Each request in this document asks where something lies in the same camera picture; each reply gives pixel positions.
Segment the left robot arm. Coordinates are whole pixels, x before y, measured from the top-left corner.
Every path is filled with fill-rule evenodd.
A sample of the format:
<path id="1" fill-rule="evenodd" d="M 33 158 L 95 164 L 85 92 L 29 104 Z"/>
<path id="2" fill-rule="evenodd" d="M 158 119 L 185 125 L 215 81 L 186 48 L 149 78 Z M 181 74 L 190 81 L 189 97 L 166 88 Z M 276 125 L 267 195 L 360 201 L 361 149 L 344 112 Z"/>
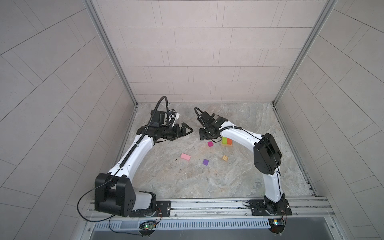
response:
<path id="1" fill-rule="evenodd" d="M 176 123 L 179 114 L 151 111 L 149 126 L 138 129 L 134 142 L 119 162 L 108 173 L 100 173 L 95 179 L 95 209 L 98 212 L 128 217 L 131 212 L 151 216 L 156 211 L 156 195 L 136 192 L 132 185 L 134 175 L 147 153 L 158 140 L 174 141 L 193 132 L 187 124 Z"/>

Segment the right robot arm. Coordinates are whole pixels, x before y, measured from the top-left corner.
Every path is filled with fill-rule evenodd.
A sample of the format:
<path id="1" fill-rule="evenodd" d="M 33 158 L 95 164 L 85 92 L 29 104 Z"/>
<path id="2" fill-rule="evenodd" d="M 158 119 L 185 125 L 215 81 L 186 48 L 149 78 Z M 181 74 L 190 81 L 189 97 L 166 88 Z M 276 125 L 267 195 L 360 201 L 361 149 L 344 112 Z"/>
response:
<path id="1" fill-rule="evenodd" d="M 281 185 L 282 153 L 273 135 L 252 133 L 236 126 L 226 118 L 208 114 L 195 107 L 197 120 L 203 126 L 199 129 L 200 140 L 214 141 L 229 138 L 241 144 L 253 153 L 254 165 L 263 174 L 265 185 L 264 205 L 261 207 L 269 215 L 288 216 L 290 207 L 285 199 Z"/>

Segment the pink wood block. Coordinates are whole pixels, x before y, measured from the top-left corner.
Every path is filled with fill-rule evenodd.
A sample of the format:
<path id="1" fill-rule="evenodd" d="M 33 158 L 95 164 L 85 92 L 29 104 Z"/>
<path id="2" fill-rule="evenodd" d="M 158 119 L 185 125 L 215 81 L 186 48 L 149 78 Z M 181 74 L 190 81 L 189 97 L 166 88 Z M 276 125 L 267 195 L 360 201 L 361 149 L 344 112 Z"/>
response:
<path id="1" fill-rule="evenodd" d="M 184 153 L 182 153 L 182 154 L 181 154 L 181 159 L 183 159 L 183 160 L 186 160 L 186 161 L 189 161 L 189 160 L 191 159 L 191 156 L 190 156 L 190 155 L 187 155 L 187 154 L 184 154 Z"/>

